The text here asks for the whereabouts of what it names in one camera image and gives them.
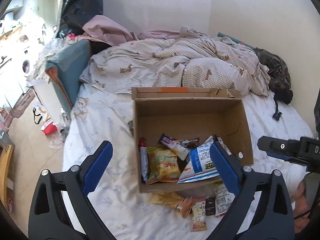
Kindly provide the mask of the right hand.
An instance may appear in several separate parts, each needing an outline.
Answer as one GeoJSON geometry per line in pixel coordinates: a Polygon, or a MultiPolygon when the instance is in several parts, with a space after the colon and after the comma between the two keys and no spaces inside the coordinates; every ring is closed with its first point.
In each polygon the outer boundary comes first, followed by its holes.
{"type": "MultiPolygon", "coordinates": [[[[310,210],[310,206],[308,205],[305,197],[304,181],[301,181],[298,185],[293,201],[295,202],[295,208],[293,210],[294,217],[300,216],[301,214],[310,210]]],[[[310,222],[308,215],[309,214],[305,214],[304,216],[295,219],[295,233],[300,233],[308,225],[310,222]]]]}

